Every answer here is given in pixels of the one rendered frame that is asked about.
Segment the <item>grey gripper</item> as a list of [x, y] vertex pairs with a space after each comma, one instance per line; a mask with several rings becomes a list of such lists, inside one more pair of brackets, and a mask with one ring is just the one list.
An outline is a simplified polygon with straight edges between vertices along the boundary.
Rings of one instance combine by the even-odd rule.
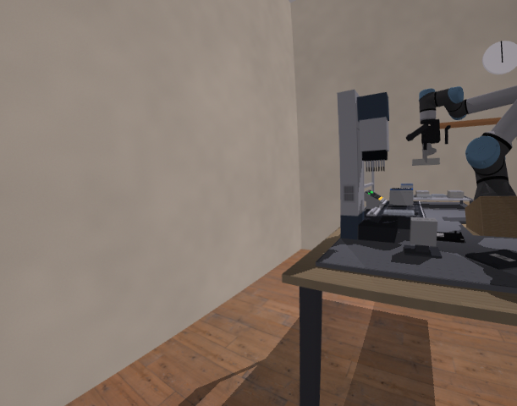
[[[421, 124], [426, 124], [427, 129], [421, 132], [422, 140], [422, 159], [427, 163], [427, 155], [434, 154], [437, 149], [432, 148], [432, 144], [440, 141], [440, 123], [439, 119], [425, 119], [421, 120]], [[430, 124], [430, 126], [428, 125]], [[437, 131], [436, 131], [437, 130]]]

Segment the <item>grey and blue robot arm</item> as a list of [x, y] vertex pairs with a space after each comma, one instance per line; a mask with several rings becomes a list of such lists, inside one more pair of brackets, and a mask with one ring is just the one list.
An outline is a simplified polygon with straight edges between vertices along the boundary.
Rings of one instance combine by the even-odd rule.
[[479, 196], [516, 196], [509, 184], [505, 156], [517, 136], [517, 85], [465, 100], [460, 86], [442, 91], [425, 89], [419, 94], [419, 103], [420, 120], [436, 119], [436, 107], [441, 106], [452, 119], [460, 120], [466, 114], [513, 104], [491, 131], [468, 144], [465, 155], [476, 172], [474, 200]]

